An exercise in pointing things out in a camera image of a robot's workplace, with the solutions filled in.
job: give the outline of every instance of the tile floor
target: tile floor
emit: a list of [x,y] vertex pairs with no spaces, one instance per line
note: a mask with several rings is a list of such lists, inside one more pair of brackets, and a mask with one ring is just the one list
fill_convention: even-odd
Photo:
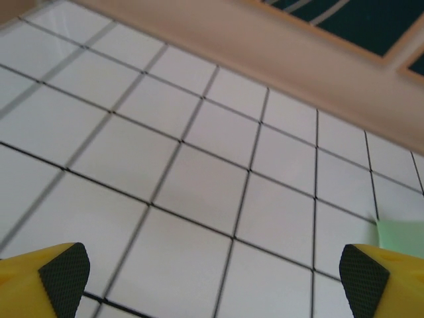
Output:
[[83,242],[78,318],[352,317],[344,244],[424,221],[423,157],[71,2],[0,64],[0,257]]

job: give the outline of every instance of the green paper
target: green paper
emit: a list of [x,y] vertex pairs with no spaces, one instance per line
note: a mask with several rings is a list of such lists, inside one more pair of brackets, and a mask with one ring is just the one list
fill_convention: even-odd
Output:
[[380,247],[424,258],[424,222],[377,221]]

